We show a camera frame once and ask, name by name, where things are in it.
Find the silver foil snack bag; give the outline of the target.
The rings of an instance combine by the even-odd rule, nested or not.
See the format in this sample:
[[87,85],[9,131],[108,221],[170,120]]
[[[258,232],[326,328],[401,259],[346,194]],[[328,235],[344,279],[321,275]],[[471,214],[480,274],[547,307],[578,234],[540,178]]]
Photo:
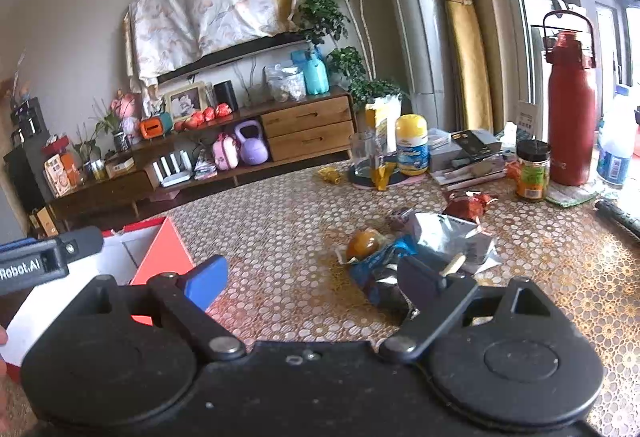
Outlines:
[[457,253],[465,253],[465,264],[458,272],[468,275],[502,264],[496,241],[478,223],[434,212],[415,212],[410,235],[418,246],[416,258],[436,272],[441,272]]

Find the blue snack packet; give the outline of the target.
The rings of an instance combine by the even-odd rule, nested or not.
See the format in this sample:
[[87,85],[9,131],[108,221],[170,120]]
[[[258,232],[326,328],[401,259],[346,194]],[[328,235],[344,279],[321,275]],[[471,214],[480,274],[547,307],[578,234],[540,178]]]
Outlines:
[[348,273],[360,289],[369,282],[375,283],[378,278],[392,277],[397,279],[400,260],[405,256],[416,256],[418,246],[410,235],[404,235],[378,249],[372,255],[348,265]]

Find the small purple brown candy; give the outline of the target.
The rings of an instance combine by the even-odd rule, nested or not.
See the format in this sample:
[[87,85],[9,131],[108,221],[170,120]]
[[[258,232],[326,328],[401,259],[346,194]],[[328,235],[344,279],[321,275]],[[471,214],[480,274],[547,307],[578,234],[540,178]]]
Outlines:
[[386,216],[386,223],[393,232],[408,232],[414,217],[412,207],[397,207]]

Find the packaged braised egg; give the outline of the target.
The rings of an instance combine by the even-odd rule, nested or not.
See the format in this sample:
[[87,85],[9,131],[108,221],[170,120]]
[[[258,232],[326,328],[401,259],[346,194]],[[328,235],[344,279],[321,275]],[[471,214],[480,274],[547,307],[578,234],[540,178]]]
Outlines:
[[357,231],[349,240],[345,258],[346,261],[362,261],[380,249],[383,238],[373,229]]

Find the brown orange snack bag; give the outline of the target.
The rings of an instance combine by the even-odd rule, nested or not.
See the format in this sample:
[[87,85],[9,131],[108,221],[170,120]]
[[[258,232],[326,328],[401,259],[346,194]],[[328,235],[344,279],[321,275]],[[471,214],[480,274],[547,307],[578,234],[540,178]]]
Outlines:
[[488,207],[497,201],[496,194],[480,191],[452,191],[447,195],[447,205],[442,213],[470,223],[479,223]]

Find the black snack packet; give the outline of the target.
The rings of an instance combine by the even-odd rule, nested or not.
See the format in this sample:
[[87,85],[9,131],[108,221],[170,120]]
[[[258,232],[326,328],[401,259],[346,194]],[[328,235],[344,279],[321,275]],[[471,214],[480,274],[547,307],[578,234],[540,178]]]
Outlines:
[[397,325],[411,319],[416,313],[412,301],[399,286],[398,264],[371,270],[362,291],[372,306]]

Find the white router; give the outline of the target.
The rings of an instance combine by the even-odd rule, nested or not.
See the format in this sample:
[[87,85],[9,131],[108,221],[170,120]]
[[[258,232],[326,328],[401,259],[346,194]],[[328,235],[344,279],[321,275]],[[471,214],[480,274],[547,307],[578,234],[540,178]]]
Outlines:
[[151,167],[162,188],[178,186],[193,178],[191,157],[186,150],[171,152],[153,160]]

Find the small potted plant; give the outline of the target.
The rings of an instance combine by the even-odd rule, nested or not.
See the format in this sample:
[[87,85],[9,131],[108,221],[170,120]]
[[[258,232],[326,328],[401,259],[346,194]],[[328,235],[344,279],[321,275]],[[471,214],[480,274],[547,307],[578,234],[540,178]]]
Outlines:
[[77,153],[82,166],[93,163],[96,160],[104,160],[98,141],[102,137],[111,136],[116,153],[126,152],[130,148],[129,138],[122,127],[122,122],[129,112],[130,105],[125,96],[120,94],[110,104],[104,101],[93,102],[93,131],[88,131],[86,125],[77,127],[77,141],[72,143],[72,148]]

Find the pink toy case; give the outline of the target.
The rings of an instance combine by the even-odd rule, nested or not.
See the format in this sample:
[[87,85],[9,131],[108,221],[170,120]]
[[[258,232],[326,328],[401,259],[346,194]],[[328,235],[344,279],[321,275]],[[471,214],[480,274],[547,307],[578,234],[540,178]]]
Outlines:
[[239,145],[233,134],[220,134],[212,146],[212,154],[219,171],[228,171],[239,166]]

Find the orange clock radio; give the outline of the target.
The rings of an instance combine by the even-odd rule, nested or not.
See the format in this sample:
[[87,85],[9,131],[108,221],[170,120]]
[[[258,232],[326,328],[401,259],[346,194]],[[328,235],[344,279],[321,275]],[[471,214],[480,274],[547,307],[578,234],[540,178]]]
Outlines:
[[164,137],[171,132],[171,129],[172,118],[167,112],[142,119],[140,122],[140,134],[145,140]]

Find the pink plush toy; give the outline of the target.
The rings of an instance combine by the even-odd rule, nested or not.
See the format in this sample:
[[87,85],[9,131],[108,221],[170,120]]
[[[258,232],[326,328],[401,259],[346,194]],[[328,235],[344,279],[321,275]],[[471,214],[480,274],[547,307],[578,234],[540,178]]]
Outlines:
[[131,144],[142,140],[140,132],[140,98],[134,93],[116,91],[116,96],[110,105],[111,111],[118,119],[120,130],[126,134]]

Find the yellow standing snack pouch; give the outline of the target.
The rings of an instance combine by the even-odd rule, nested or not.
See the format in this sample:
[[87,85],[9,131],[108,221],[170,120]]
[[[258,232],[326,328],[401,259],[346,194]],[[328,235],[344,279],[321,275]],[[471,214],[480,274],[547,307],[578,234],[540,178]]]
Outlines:
[[384,151],[383,166],[372,172],[375,189],[385,191],[393,172],[397,169],[395,124],[401,112],[399,94],[386,94],[366,104],[364,117],[368,130],[373,130],[380,139]]

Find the black cylinder speaker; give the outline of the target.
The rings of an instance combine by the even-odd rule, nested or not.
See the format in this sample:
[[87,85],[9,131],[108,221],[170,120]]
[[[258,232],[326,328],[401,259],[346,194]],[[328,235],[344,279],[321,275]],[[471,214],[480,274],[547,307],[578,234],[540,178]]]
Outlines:
[[213,90],[218,105],[228,105],[232,113],[239,110],[238,100],[236,100],[231,80],[218,82],[218,84],[214,85]]

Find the red thermos bottle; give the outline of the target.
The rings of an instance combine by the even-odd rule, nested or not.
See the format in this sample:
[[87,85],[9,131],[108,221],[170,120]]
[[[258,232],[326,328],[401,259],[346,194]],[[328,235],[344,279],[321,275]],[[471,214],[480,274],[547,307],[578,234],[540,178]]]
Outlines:
[[597,67],[596,46],[582,48],[578,31],[562,28],[544,47],[551,64],[548,82],[550,179],[562,186],[582,186],[589,179],[597,129],[596,87],[589,72]]

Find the yellow curtain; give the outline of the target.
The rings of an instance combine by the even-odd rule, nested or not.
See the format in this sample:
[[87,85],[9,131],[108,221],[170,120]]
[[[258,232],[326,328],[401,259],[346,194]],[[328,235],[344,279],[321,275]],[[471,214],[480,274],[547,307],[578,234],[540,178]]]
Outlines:
[[494,114],[480,23],[474,0],[445,0],[459,70],[463,124],[494,130]]

